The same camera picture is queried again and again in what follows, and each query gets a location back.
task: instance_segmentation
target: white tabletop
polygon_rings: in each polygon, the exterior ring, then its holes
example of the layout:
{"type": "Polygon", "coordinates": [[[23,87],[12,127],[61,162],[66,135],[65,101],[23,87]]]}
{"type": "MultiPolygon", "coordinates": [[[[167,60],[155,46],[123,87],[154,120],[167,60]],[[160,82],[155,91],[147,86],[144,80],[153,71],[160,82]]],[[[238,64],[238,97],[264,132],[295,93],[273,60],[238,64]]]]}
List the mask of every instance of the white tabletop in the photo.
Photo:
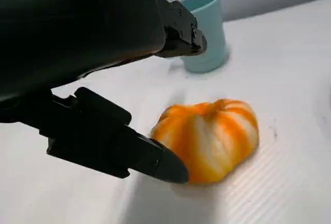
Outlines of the white tabletop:
{"type": "Polygon", "coordinates": [[[46,155],[32,128],[0,125],[0,223],[329,223],[331,0],[224,25],[225,66],[185,72],[151,57],[97,72],[84,85],[129,110],[147,134],[171,103],[229,97],[252,105],[260,147],[225,181],[178,187],[138,173],[120,180],[46,155]]]}

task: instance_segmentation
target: teal cup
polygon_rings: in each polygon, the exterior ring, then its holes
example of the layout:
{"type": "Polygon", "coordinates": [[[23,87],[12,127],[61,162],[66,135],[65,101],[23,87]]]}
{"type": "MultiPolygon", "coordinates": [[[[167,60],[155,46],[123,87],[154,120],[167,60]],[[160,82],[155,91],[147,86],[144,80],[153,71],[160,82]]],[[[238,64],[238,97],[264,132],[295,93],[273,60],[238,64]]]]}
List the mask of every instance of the teal cup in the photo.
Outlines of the teal cup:
{"type": "Polygon", "coordinates": [[[220,0],[184,0],[182,4],[198,20],[207,40],[207,51],[198,56],[181,57],[188,71],[204,73],[221,66],[225,61],[225,36],[220,0]]]}

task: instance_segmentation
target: screw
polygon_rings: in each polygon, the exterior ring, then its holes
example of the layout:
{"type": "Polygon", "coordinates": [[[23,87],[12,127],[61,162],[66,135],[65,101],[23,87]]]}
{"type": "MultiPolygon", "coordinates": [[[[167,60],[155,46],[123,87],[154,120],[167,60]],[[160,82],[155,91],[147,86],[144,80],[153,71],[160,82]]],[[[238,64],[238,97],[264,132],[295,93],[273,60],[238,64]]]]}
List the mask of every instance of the screw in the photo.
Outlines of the screw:
{"type": "Polygon", "coordinates": [[[195,28],[193,28],[193,30],[192,30],[192,36],[193,36],[193,38],[196,38],[196,36],[197,36],[197,30],[195,30],[195,28]]]}

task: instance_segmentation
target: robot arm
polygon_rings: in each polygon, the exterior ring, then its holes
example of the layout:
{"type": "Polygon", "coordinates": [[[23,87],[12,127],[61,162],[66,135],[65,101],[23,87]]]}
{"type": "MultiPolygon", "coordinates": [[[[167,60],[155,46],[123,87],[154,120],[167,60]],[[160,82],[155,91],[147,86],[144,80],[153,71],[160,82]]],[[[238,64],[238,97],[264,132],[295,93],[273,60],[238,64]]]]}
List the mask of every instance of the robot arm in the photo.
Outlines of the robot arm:
{"type": "Polygon", "coordinates": [[[0,121],[49,139],[47,153],[117,177],[128,168],[185,183],[170,150],[128,127],[131,115],[86,88],[51,89],[151,55],[197,55],[207,42],[196,18],[167,0],[0,0],[0,121]]]}

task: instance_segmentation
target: orange and white toy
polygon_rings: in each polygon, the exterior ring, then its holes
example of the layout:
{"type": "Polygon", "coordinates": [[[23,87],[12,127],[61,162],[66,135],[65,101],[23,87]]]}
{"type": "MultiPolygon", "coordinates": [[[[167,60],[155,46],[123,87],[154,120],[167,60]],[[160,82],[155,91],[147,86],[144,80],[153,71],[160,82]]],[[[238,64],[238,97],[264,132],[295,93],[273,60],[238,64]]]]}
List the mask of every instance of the orange and white toy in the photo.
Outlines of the orange and white toy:
{"type": "Polygon", "coordinates": [[[182,159],[190,174],[189,183],[206,184],[223,179],[252,154],[259,130],[248,104],[222,99],[169,107],[151,138],[182,159]]]}

